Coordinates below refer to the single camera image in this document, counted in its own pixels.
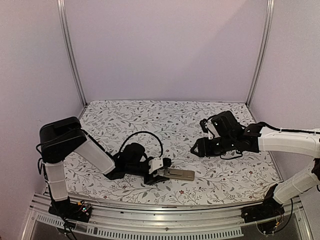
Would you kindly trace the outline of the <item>white remote control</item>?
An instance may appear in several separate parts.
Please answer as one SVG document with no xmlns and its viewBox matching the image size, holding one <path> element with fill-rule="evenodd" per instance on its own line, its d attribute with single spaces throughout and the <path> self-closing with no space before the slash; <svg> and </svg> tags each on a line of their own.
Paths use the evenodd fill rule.
<svg viewBox="0 0 320 240">
<path fill-rule="evenodd" d="M 163 176 L 169 179 L 191 182 L 195 179 L 195 172 L 192 170 L 168 168 L 165 169 Z"/>
</svg>

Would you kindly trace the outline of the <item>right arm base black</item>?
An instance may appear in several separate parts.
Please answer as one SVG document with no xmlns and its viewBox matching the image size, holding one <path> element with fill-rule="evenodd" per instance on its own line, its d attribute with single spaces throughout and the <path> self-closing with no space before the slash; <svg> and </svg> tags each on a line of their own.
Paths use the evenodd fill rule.
<svg viewBox="0 0 320 240">
<path fill-rule="evenodd" d="M 241 209 L 241 217 L 245 223 L 260 221 L 276 216 L 283 215 L 285 210 L 282 203 L 276 202 L 274 191 L 278 184 L 273 185 L 266 193 L 262 203 L 243 207 Z"/>
</svg>

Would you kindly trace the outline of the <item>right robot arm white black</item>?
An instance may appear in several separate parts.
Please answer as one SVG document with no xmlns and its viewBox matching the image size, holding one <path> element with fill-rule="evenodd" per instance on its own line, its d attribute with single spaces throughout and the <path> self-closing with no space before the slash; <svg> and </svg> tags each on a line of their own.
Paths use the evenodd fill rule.
<svg viewBox="0 0 320 240">
<path fill-rule="evenodd" d="M 291 198 L 303 194 L 320 183 L 320 130 L 278 128 L 266 122 L 241 125 L 231 111 L 204 118 L 201 129 L 207 134 L 196 140 L 190 152 L 199 158 L 222 157 L 234 151 L 237 157 L 243 152 L 284 152 L 312 157 L 303 170 L 288 180 L 270 187 L 258 213 L 269 218 Z"/>
</svg>

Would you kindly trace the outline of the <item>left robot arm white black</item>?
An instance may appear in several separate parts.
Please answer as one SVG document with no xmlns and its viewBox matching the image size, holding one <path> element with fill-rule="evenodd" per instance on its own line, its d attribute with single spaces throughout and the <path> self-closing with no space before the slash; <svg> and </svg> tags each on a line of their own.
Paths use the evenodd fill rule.
<svg viewBox="0 0 320 240">
<path fill-rule="evenodd" d="M 143 178 L 144 184 L 153 185 L 167 180 L 160 172 L 172 165 L 164 157 L 163 145 L 160 155 L 147 156 L 139 143 L 124 143 L 120 150 L 111 154 L 82 128 L 77 117 L 68 117 L 43 125 L 39 130 L 40 142 L 36 150 L 40 153 L 39 170 L 44 172 L 52 205 L 63 216 L 74 213 L 65 171 L 65 160 L 77 156 L 87 161 L 108 180 L 119 180 L 127 175 Z"/>
</svg>

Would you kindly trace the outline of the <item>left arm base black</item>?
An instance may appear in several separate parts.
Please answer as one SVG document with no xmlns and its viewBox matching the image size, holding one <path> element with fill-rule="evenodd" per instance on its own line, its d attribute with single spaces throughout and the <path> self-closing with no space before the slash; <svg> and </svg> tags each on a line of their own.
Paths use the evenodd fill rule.
<svg viewBox="0 0 320 240">
<path fill-rule="evenodd" d="M 73 203 L 68 197 L 62 201 L 51 201 L 48 213 L 62 219 L 88 223 L 92 214 L 92 205 L 84 200 Z"/>
</svg>

